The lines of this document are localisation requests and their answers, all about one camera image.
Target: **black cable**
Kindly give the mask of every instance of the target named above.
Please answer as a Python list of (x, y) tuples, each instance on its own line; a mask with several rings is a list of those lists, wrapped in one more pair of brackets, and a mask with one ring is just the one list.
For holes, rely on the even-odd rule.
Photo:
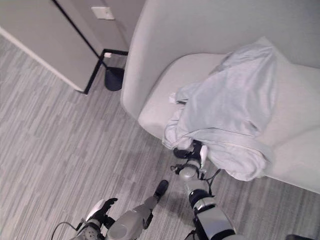
[(218, 175), (218, 173), (220, 173), (221, 169), (219, 168), (214, 174), (212, 177), (210, 178), (205, 178), (204, 180), (206, 181), (206, 183), (208, 184), (209, 186), (209, 195), (211, 197), (213, 197), (212, 195), (212, 190), (211, 190), (211, 186), (212, 186), (212, 183), (214, 182), (214, 179), (216, 178), (216, 176)]
[(56, 233), (56, 230), (57, 230), (57, 228), (58, 228), (61, 224), (67, 224), (67, 225), (69, 225), (70, 227), (72, 227), (75, 231), (78, 231), (78, 230), (80, 229), (81, 225), (82, 225), (82, 222), (80, 222), (77, 227), (72, 226), (71, 223), (69, 223), (69, 222), (67, 222), (67, 221), (62, 221), (62, 222), (60, 222), (60, 223), (54, 228), (53, 233), (52, 233), (52, 235), (51, 235), (51, 240), (54, 239), (54, 235), (55, 235), (55, 233)]

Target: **black round base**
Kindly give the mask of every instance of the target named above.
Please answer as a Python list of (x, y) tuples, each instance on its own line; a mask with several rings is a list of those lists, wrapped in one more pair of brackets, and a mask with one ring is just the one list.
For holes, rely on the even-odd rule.
[(104, 75), (104, 85), (110, 91), (122, 88), (125, 70), (119, 67), (108, 67)]

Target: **floor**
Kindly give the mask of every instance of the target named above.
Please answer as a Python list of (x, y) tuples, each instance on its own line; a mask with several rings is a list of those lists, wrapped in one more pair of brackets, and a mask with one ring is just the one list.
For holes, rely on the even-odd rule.
[[(170, 182), (140, 240), (183, 240), (193, 213), (178, 163), (161, 141), (122, 109), (121, 92), (101, 69), (83, 95), (0, 36), (0, 239), (47, 240), (55, 225), (77, 225), (102, 198), (118, 218)], [(268, 177), (242, 182), (225, 172), (212, 187), (219, 206), (248, 240), (320, 239), (320, 195)], [(75, 232), (59, 228), (55, 240)]]

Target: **wall plate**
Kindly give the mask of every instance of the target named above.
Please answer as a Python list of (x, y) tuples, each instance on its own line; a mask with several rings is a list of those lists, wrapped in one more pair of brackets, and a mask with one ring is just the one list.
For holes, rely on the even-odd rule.
[(91, 9), (97, 19), (115, 20), (109, 6), (92, 6)]

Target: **light gray cloth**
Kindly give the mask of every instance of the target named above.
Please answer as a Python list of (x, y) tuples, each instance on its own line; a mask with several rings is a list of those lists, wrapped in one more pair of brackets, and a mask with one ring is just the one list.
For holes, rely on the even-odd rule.
[(164, 130), (169, 149), (187, 149), (192, 140), (208, 146), (208, 158), (238, 180), (264, 175), (270, 148), (257, 140), (276, 100), (276, 58), (271, 46), (250, 44), (229, 54), (203, 82), (175, 94), (185, 103)]

